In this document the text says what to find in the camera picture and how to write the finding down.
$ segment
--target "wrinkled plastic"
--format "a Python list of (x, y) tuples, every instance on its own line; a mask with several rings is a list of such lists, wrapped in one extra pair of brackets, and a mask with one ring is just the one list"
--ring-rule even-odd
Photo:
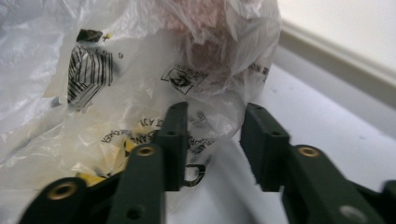
[(280, 33), (276, 0), (5, 1), (0, 24), (0, 211), (20, 212), (18, 192), (114, 174), (125, 139), (149, 142), (175, 103), (189, 103), (188, 162), (207, 163), (261, 93)]

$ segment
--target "plastic bag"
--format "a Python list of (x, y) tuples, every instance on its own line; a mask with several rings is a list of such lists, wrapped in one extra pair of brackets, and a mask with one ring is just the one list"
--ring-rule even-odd
[(149, 142), (183, 101), (188, 163), (207, 164), (261, 93), (280, 33), (276, 0), (6, 1), (0, 24), (0, 210), (18, 190), (115, 174), (123, 143)]

